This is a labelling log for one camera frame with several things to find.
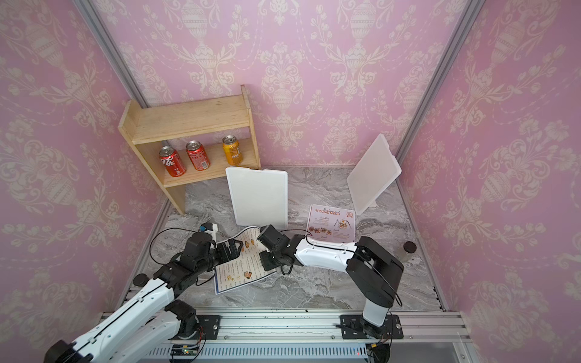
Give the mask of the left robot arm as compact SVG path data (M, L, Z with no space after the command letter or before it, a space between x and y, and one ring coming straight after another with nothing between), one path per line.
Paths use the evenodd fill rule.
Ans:
M201 341L204 327L194 307L179 296L198 283L200 275L239 258L243 242L214 240L196 231L184 250L163 264L153 278L140 274L141 290L111 316L67 343L59 340L45 354L46 362L139 361L149 349L171 338Z

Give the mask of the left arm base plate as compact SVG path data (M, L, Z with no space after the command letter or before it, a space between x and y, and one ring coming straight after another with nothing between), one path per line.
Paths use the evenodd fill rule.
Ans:
M197 316L201 327L201 340L217 340L222 317L219 315Z

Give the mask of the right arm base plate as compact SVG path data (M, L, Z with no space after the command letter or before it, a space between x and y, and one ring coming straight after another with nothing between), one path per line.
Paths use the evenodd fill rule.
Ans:
M341 335L345 340L402 340L404 338L399 316L391 313L387 314L380 327L367 322L362 315L341 315L340 324L336 325L336 328L341 330Z

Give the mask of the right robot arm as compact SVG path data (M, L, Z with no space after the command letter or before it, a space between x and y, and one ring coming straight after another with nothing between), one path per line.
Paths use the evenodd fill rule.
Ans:
M398 287L404 266L375 240L334 244L315 240L308 231L288 237L273 225L263 226L257 239L266 248L260 261L267 272L280 268L287 274L295 266L308 266L348 274L366 298L354 330L378 339L391 330L385 321L395 304L402 305Z

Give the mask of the blue-bordered dim sum menu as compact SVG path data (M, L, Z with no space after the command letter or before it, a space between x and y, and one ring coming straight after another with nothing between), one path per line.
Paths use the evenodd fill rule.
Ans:
M214 277L216 295L253 284L275 273L274 270L267 272L260 261L260 253L266 251L266 248L258 241L259 234L260 228L251 226L234 237L235 240L242 242L241 254L236 260L216 267Z

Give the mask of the white acrylic menu rack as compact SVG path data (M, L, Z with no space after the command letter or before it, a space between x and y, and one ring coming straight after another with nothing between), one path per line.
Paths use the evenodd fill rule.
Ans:
M230 166L225 173L237 225L287 228L287 172Z

